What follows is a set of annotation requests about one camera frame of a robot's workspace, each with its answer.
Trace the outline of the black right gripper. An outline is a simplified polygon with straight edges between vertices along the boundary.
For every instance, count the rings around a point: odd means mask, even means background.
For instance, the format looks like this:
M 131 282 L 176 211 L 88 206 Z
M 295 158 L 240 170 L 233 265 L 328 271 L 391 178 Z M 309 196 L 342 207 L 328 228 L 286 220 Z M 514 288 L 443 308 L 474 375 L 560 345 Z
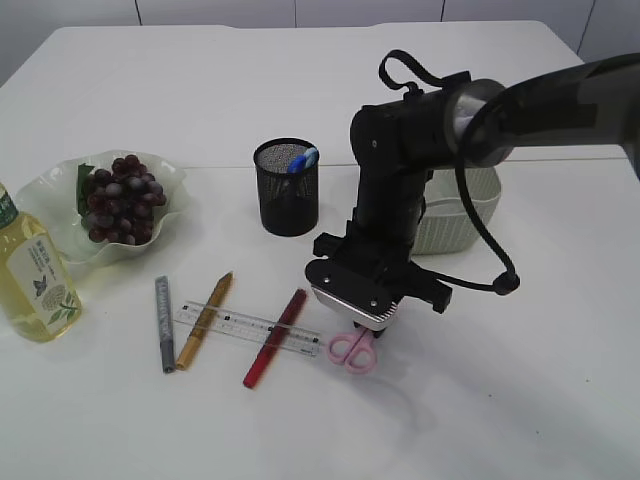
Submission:
M 413 297 L 442 313 L 451 301 L 451 288 L 411 261 L 407 246 L 375 240 L 351 221 L 343 237 L 329 233 L 316 237 L 313 254 L 314 260 L 333 260 L 373 280 L 385 288 L 398 305 L 403 298 Z

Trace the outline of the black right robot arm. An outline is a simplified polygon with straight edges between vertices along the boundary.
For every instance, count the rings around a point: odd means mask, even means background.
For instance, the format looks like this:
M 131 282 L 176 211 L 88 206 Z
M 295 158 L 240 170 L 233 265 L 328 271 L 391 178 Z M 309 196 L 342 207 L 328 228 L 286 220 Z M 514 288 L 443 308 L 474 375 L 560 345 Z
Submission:
M 516 268 L 472 204 L 466 173 L 504 161 L 516 147 L 618 145 L 639 157 L 639 58 L 620 55 L 547 73 L 512 87 L 462 71 L 436 77 L 402 50 L 390 52 L 413 74 L 380 80 L 401 100 L 366 105 L 354 116 L 350 143 L 359 165 L 357 202 L 343 236 L 314 242 L 305 275 L 316 296 L 356 324 L 384 329 L 406 297 L 448 307 L 457 279 L 410 258 L 437 170 L 455 174 L 464 210 L 503 264 L 486 290 L 500 296 L 520 284 Z

